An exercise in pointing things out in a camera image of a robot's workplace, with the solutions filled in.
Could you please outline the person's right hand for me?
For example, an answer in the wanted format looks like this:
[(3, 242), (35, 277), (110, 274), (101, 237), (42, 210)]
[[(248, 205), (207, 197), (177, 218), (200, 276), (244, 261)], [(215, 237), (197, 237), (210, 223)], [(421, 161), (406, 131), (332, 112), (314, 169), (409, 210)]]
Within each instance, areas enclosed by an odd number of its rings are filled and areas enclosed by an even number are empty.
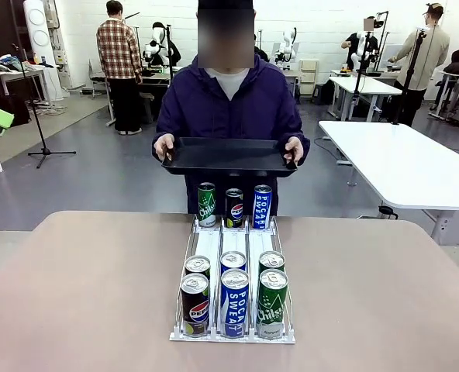
[(174, 136), (170, 133), (160, 136), (154, 144), (154, 152), (160, 162), (165, 159), (171, 161), (174, 155)]

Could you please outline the person's left hand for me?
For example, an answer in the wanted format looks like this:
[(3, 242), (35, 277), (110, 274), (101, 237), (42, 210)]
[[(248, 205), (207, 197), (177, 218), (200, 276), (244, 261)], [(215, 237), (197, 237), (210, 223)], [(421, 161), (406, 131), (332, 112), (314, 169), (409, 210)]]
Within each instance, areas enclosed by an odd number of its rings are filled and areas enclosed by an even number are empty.
[(291, 136), (285, 144), (284, 159), (288, 166), (291, 164), (299, 165), (303, 158), (304, 149), (301, 140), (296, 136)]

